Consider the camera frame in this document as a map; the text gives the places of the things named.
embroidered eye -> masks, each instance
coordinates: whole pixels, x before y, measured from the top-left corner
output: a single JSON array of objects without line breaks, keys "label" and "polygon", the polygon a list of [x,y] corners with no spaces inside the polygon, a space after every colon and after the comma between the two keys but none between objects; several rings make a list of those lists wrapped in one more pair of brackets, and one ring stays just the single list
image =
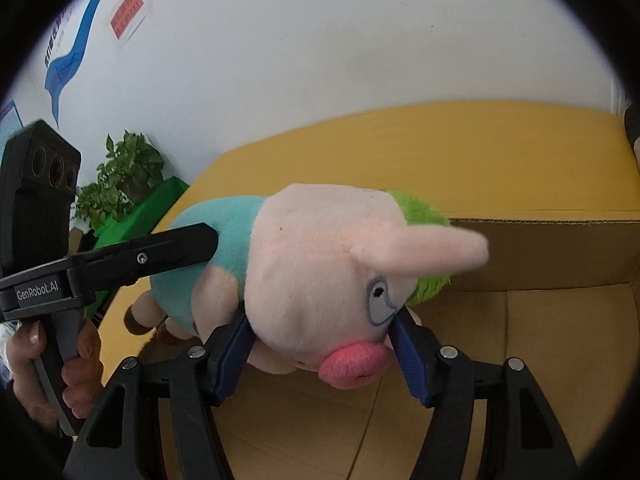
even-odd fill
[{"label": "embroidered eye", "polygon": [[388,285],[384,278],[376,278],[369,283],[367,312],[372,325],[378,326],[395,314],[397,309],[391,303]]}]

human hand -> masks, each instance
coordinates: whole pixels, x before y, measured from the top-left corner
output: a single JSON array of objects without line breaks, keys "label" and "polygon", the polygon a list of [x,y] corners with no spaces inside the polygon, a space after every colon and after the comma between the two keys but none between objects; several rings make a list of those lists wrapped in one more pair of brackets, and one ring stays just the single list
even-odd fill
[{"label": "human hand", "polygon": [[[58,421],[40,385],[33,360],[45,349],[47,335],[40,322],[25,324],[9,339],[6,356],[14,378],[14,396],[29,416],[45,430],[54,431]],[[78,356],[62,368],[66,389],[62,398],[77,418],[86,418],[102,391],[100,336],[91,321],[78,334]]]}]

silver screw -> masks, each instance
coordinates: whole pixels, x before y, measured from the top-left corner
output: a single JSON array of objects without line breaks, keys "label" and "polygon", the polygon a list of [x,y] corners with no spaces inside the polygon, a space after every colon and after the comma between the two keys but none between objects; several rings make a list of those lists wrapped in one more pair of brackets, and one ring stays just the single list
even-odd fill
[{"label": "silver screw", "polygon": [[511,368],[511,370],[515,370],[516,372],[521,372],[524,370],[524,363],[517,357],[512,357],[511,359],[509,359],[507,361],[507,364],[509,365],[509,368]]},{"label": "silver screw", "polygon": [[197,359],[198,357],[202,357],[204,355],[204,352],[206,352],[206,350],[204,349],[204,346],[200,346],[200,345],[192,346],[187,350],[187,354],[191,359]]},{"label": "silver screw", "polygon": [[440,349],[440,355],[445,359],[455,359],[458,357],[458,349],[453,346],[443,346]]},{"label": "silver screw", "polygon": [[122,362],[122,369],[123,370],[131,370],[137,364],[138,364],[138,359],[136,359],[135,357],[127,357]]}]

potted plant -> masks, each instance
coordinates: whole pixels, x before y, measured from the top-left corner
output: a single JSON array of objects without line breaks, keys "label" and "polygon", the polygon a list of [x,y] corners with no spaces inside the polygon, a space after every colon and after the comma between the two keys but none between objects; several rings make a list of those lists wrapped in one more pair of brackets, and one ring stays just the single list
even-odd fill
[{"label": "potted plant", "polygon": [[77,190],[74,217],[94,230],[111,216],[121,221],[162,182],[164,159],[143,134],[125,131],[115,143],[107,135],[107,162],[97,167],[97,181]]}]

pink snout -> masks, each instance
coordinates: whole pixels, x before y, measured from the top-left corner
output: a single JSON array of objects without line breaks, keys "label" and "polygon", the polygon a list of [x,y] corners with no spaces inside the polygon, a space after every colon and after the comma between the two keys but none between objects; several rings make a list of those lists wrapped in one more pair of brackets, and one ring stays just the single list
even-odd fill
[{"label": "pink snout", "polygon": [[377,381],[391,361],[392,351],[383,344],[355,343],[333,352],[322,361],[318,377],[340,390],[353,390]]}]

